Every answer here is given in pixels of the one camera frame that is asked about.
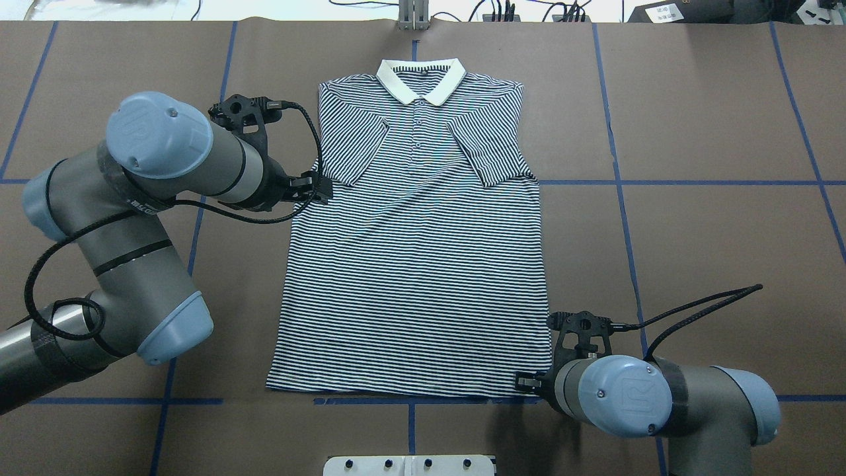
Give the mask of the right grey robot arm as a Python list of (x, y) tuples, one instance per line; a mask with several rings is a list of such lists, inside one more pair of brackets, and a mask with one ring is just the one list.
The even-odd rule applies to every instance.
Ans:
[(779, 433), (779, 398), (757, 374), (613, 354), (611, 335), (631, 326), (589, 311), (547, 325), (558, 332), (552, 367), (517, 372), (517, 391), (612, 436), (666, 439), (670, 475), (750, 475), (753, 447)]

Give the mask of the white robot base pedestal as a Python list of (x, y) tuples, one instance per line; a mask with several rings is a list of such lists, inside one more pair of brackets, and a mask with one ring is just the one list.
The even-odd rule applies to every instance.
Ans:
[(481, 454), (331, 457), (323, 475), (496, 475), (495, 457)]

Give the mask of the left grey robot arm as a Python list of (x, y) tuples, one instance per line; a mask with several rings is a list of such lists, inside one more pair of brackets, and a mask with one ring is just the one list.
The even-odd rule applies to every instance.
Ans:
[(296, 102), (233, 95), (200, 112), (160, 91), (122, 100), (96, 147), (25, 185), (25, 216), (52, 246), (25, 280), (24, 319), (2, 332), (2, 413), (131, 354), (156, 366), (208, 338), (208, 305), (159, 214), (275, 225), (332, 198), (323, 168)]

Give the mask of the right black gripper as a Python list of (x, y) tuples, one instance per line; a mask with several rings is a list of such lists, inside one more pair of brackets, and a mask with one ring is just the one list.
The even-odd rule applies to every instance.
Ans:
[(540, 373), (516, 373), (516, 391), (533, 391), (548, 403), (556, 403), (553, 383), (558, 371), (574, 360), (610, 355), (609, 337), (614, 329), (610, 319), (589, 311), (556, 311), (547, 317), (547, 327), (558, 332), (552, 366)]

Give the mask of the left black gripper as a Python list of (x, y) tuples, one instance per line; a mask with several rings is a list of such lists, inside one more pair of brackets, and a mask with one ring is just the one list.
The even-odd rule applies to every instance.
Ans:
[(238, 178), (215, 200), (236, 210), (267, 213), (278, 202), (299, 203), (306, 208), (311, 202), (329, 203), (334, 193), (328, 178), (318, 171), (288, 175), (268, 154), (267, 124), (278, 122), (288, 109), (298, 111), (317, 135), (314, 123), (304, 106), (290, 100), (233, 95), (209, 109), (212, 123), (230, 132), (241, 146), (243, 163)]

